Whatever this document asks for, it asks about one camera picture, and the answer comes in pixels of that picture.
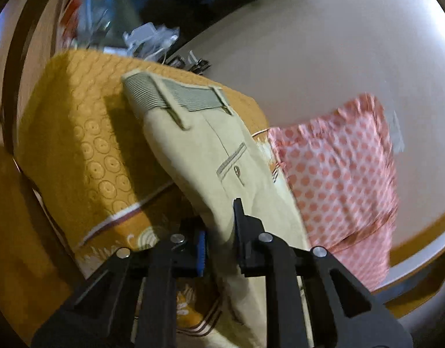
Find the khaki pants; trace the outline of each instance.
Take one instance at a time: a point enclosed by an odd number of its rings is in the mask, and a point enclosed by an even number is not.
[[[123,82],[144,135],[159,163],[205,222],[210,258],[237,319],[258,344],[265,345],[265,279],[240,274],[233,250],[233,200],[240,197],[245,213],[261,219],[266,231],[291,246],[307,248],[298,211],[292,200],[277,193],[266,160],[220,90],[206,88],[217,94],[219,107],[189,111],[161,77],[147,74],[156,87],[147,93],[157,91],[166,103],[166,108],[147,110],[138,100],[146,92],[128,82],[134,73],[124,75]]]

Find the pink cloth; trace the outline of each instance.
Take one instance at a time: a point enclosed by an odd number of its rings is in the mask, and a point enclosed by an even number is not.
[[[398,198],[383,107],[363,94],[268,139],[311,245],[332,252],[369,289],[385,278]]]

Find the circle pattern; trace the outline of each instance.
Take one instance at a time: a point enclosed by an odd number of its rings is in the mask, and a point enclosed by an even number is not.
[[[74,133],[75,139],[78,141],[81,141],[84,137],[84,130],[81,126],[75,126],[73,128],[73,133]]]
[[[89,119],[84,123],[84,128],[91,135],[98,135],[100,133],[100,125],[94,119]]]
[[[81,143],[81,151],[85,160],[91,159],[94,156],[94,148],[88,142]]]
[[[356,108],[356,101],[348,107],[341,111],[342,122],[329,123],[335,119],[330,115],[299,128],[272,129],[269,139],[311,245],[339,253],[338,259],[372,289],[388,271],[387,246],[398,207],[395,166],[383,115]],[[316,125],[321,139],[314,134]],[[375,234],[383,225],[388,230]],[[353,254],[365,253],[364,260],[349,259],[355,244],[360,246]]]
[[[103,160],[105,163],[105,168],[112,173],[117,173],[121,170],[121,163],[113,156],[106,156]]]
[[[101,137],[96,137],[94,139],[94,147],[99,153],[106,154],[110,151],[110,144],[108,144],[108,141]]]
[[[113,132],[113,128],[112,128],[112,126],[111,126],[110,119],[108,119],[108,118],[103,118],[103,119],[100,121],[100,125],[102,126],[102,129],[104,129],[105,131],[107,131],[107,132]]]
[[[105,169],[97,161],[91,161],[87,164],[87,171],[93,179],[101,179],[105,175]]]
[[[116,177],[116,185],[120,190],[124,192],[127,192],[131,189],[131,181],[124,174],[118,175]]]
[[[99,183],[99,191],[103,197],[112,199],[116,196],[116,187],[109,180],[103,180]]]
[[[115,200],[111,206],[113,208],[113,212],[118,213],[119,211],[122,211],[124,208],[126,208],[127,204],[123,200]]]

